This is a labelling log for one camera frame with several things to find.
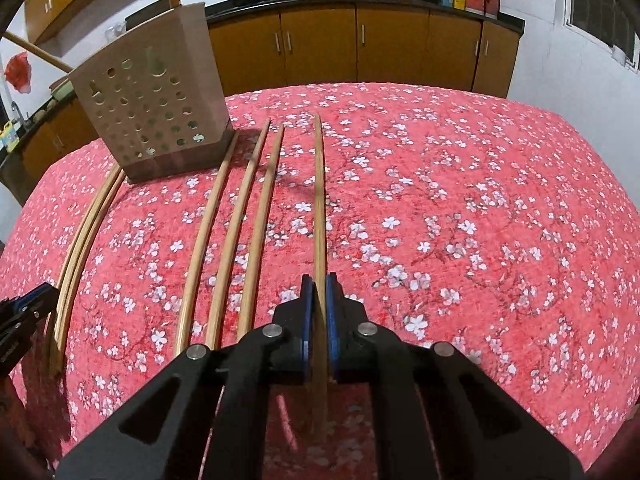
black countertop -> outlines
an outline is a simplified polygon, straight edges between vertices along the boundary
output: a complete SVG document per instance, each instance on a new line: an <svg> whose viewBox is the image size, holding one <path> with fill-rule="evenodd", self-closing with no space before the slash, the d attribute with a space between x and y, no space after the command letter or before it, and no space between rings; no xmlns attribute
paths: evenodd
<svg viewBox="0 0 640 480"><path fill-rule="evenodd" d="M494 20L487 16L480 16L472 12L466 12L466 10L453 9L452 7L443 7L440 5L439 0L252 0L243 3L234 3L230 0L225 0L217 4L213 4L205 7L205 15L207 17L207 23L213 25L215 23L224 22L226 20L232 20L244 15L253 14L256 12L267 11L271 9L282 9L287 7L295 7L300 5L322 5L322 4L357 4L357 3L372 3L372 4L389 4L403 7L418 7L428 10L437 10L438 12L451 14L453 16L461 16L472 20L481 20L484 22L492 22L500 25L501 27L508 28L517 32L518 34L524 34L524 20L510 16L500 12L498 19ZM126 17L127 30L131 30L133 27L140 23L150 20L152 17L161 14L169 10L169 0L158 0L149 6L140 9L138 12L133 13Z"/></svg>

window frame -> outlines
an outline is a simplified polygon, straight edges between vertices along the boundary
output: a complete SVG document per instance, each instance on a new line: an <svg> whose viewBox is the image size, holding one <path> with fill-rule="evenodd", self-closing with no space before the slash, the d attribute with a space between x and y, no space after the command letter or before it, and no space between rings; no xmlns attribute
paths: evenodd
<svg viewBox="0 0 640 480"><path fill-rule="evenodd" d="M601 49L606 50L610 55L612 55L612 47L610 47L607 43L600 40L593 34L588 33L586 30L583 30L577 25L574 25L573 23L571 23L572 8L573 8L573 0L564 0L564 16L562 19L562 25L564 25L566 28L568 28L575 34L579 34L585 39L591 41L591 43L596 44ZM637 32L635 33L633 59L630 60L629 58L627 58L625 61L625 67L634 71L640 70L640 38L638 38Z"/></svg>

pink floral tablecloth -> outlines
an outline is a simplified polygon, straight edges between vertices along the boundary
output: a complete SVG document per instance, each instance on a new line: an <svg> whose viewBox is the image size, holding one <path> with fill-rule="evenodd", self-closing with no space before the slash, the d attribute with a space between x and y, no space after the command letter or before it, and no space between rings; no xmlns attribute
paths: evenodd
<svg viewBox="0 0 640 480"><path fill-rule="evenodd" d="M193 323L202 342L246 160L265 118L287 126L255 324L313 269L313 115L322 116L329 271L369 317L417 345L447 340L591 465L640 393L638 212L559 116L476 94L337 84L231 97L240 141L209 239ZM273 132L238 245L223 341L235 328ZM0 260L0 298L57 281L113 159L101 140L38 184ZM86 436L171 359L185 274L215 171L123 184L73 309L66 375L27 355L14 373L52 458ZM274 394L267 478L372 478L364 387L332 390L330 438L309 439L295 392Z"/></svg>

yellow box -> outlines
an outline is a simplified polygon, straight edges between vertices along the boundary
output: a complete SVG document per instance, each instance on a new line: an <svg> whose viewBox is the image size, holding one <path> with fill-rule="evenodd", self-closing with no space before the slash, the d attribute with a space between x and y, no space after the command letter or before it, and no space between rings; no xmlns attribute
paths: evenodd
<svg viewBox="0 0 640 480"><path fill-rule="evenodd" d="M462 9L465 10L466 0L453 0L454 9Z"/></svg>

tablecloth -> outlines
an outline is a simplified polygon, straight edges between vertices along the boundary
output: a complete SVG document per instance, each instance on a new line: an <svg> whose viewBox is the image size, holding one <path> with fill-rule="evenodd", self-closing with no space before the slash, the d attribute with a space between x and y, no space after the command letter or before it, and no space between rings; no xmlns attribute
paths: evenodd
<svg viewBox="0 0 640 480"><path fill-rule="evenodd" d="M287 129L264 245L255 325L313 269L313 116L322 117L328 269L403 340L452 342L587 468L640 393L639 216L560 116L468 92L335 84L227 99L240 130L207 245L192 342L202 342L246 161L267 117L237 247L223 343L235 341L248 243L274 130ZM0 260L0 298L55 283L113 159L101 140L53 165ZM41 446L59 458L171 359L184 279L215 170L123 184L76 297L66 374L36 350L14 383ZM266 478L372 478L365 388L332 386L330 438L309 439L301 392L271 401Z"/></svg>

